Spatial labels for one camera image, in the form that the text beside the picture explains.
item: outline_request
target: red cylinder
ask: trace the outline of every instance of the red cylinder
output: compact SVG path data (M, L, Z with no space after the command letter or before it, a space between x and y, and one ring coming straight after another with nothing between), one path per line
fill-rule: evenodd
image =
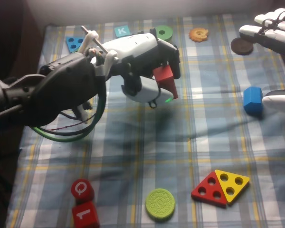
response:
M76 204L82 204L92 201L94 198L94 189L87 179L76 180L71 187L72 195L76 199Z

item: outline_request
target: triangle with holes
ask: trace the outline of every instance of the triangle with holes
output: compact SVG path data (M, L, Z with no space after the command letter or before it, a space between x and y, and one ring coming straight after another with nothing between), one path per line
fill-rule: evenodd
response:
M238 175L231 172L225 172L222 170L214 171L219 183L226 196L228 204L241 193L241 191L248 185L249 177Z
M66 37L66 44L70 53L78 51L84 37Z
M199 185L191 192L194 200L212 204L225 208L227 200L219 184L215 172L211 172Z

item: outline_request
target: red triangle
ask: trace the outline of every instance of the red triangle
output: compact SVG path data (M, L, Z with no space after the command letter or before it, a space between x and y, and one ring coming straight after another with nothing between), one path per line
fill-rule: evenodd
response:
M191 192L191 197L205 203L219 207L226 207L227 200L215 172L211 172L199 185Z

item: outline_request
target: toy block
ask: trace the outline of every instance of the toy block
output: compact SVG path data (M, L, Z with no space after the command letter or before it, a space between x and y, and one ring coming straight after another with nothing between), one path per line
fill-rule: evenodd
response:
M78 51L84 37L66 37L66 44L70 53Z
M178 98L173 73L169 65L154 69L153 75L160 88L173 93L173 99Z
M85 203L93 200L94 189L87 179L76 180L71 187L71 193L76 199L76 204Z
M115 31L115 35L117 38L128 36L131 34L129 27L127 25L116 27L116 28L114 28L114 31Z
M214 171L226 196L228 204L248 185L249 177L221 170Z
M219 184L215 172L211 172L192 192L191 197L195 200L225 208L226 197Z
M263 93L259 87L249 87L244 91L244 110L249 115L261 115Z
M90 201L72 208L74 225L76 228L99 228L96 208Z

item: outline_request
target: red block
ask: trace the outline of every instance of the red block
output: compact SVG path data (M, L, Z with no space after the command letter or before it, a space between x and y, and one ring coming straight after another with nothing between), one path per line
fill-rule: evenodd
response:
M153 74L160 88L173 93L173 99L178 98L173 73L169 65L154 69Z
M191 197L225 208L227 200L215 172L211 172L192 192Z
M94 204L90 201L72 209L76 228L99 228L99 220Z
M72 195L76 199L76 204L92 201L94 198L94 189L87 179L76 180L71 187Z

